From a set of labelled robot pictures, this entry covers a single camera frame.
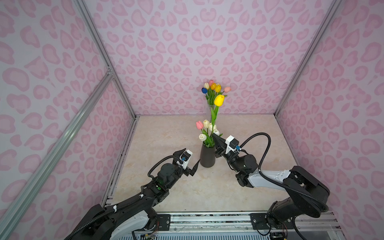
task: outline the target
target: beige table surface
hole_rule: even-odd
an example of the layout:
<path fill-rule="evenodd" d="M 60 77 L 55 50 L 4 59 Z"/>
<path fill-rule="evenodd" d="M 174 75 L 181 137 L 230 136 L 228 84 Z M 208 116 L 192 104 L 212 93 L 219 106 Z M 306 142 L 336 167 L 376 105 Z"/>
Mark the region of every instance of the beige table surface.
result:
<path fill-rule="evenodd" d="M 189 162 L 192 168 L 199 160 L 202 142 L 196 121 L 205 116 L 142 116 L 132 139 L 127 159 L 120 173 L 113 203 L 121 202 L 140 191 L 150 182 L 151 167 L 173 152 L 187 148 L 193 152 Z M 234 136 L 242 143 L 254 133 L 266 132 L 271 136 L 271 148 L 263 162 L 263 170 L 291 169 L 296 165 L 284 136 L 273 115 L 219 115 L 217 126 L 223 138 Z M 267 145 L 265 136 L 248 142 L 244 149 L 259 163 Z M 152 175 L 156 176 L 162 164 Z M 183 176 L 170 189 L 169 196 L 155 206 L 158 212 L 185 211 L 260 211 L 288 197 L 285 191 L 257 187 L 241 187 L 223 157 L 216 159 L 211 168 L 199 165 L 196 174 Z"/>

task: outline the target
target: pink tulip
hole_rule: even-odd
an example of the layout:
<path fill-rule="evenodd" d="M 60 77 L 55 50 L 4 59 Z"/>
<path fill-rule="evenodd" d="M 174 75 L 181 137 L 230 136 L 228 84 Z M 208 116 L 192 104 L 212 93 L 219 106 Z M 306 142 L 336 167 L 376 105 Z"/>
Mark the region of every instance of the pink tulip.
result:
<path fill-rule="evenodd" d="M 227 92 L 229 92 L 229 91 L 231 91 L 232 89 L 231 89 L 231 87 L 226 87 L 226 88 L 224 88 L 224 92 L 225 93 L 227 93 Z"/>
<path fill-rule="evenodd" d="M 197 129 L 201 130 L 204 127 L 204 124 L 201 121 L 196 122 Z"/>

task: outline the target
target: flower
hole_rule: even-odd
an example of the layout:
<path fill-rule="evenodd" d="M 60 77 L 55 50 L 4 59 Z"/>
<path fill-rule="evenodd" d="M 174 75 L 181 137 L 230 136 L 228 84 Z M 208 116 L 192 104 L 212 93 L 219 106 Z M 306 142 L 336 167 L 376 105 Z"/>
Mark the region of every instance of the flower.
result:
<path fill-rule="evenodd" d="M 229 91 L 231 91 L 232 89 L 231 89 L 231 87 L 226 87 L 226 88 L 224 88 L 224 92 L 225 93 L 227 93 L 227 92 L 229 92 Z"/>
<path fill-rule="evenodd" d="M 218 93 L 218 92 L 220 92 L 220 90 L 221 90 L 221 85 L 217 84 L 215 87 L 215 91 Z"/>
<path fill-rule="evenodd" d="M 207 136 L 206 136 L 205 134 L 200 134 L 200 135 L 199 135 L 199 139 L 200 139 L 201 141 L 205 141 L 205 140 L 207 139 Z"/>
<path fill-rule="evenodd" d="M 197 129 L 201 130 L 201 129 L 203 129 L 204 125 L 201 121 L 198 121 L 198 122 L 196 122 L 196 127 L 197 127 Z"/>
<path fill-rule="evenodd" d="M 212 123 L 209 124 L 208 128 L 209 128 L 209 130 L 212 131 Z M 217 130 L 217 126 L 216 125 L 214 125 L 214 127 L 213 127 L 213 130 L 215 130 L 215 129 Z"/>
<path fill-rule="evenodd" d="M 208 128 L 209 124 L 210 124 L 210 122 L 208 120 L 203 121 L 204 128 Z"/>
<path fill-rule="evenodd" d="M 223 102 L 224 102 L 224 96 L 219 94 L 217 95 L 217 97 L 215 98 L 215 101 L 214 101 L 214 104 L 218 107 L 220 107 L 221 105 L 223 105 Z"/>

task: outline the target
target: pink wall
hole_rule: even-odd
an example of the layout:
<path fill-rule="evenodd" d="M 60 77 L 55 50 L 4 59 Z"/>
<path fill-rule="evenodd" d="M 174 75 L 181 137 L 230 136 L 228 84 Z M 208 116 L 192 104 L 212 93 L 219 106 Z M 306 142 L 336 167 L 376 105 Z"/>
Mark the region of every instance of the pink wall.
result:
<path fill-rule="evenodd" d="M 348 240 L 384 235 L 384 3 L 349 0 L 278 121 Z"/>
<path fill-rule="evenodd" d="M 86 0 L 137 114 L 273 113 L 331 0 Z"/>
<path fill-rule="evenodd" d="M 130 122 L 111 82 L 10 239 L 65 238 L 101 202 Z"/>
<path fill-rule="evenodd" d="M 71 0 L 0 3 L 0 217 L 104 76 Z"/>

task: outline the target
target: black vase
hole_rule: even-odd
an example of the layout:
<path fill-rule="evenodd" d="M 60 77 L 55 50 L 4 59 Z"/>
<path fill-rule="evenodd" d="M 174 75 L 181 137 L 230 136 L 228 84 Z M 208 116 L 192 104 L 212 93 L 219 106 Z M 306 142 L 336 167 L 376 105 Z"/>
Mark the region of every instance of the black vase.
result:
<path fill-rule="evenodd" d="M 215 164 L 215 147 L 206 147 L 204 144 L 201 146 L 200 164 L 203 167 L 212 167 Z"/>

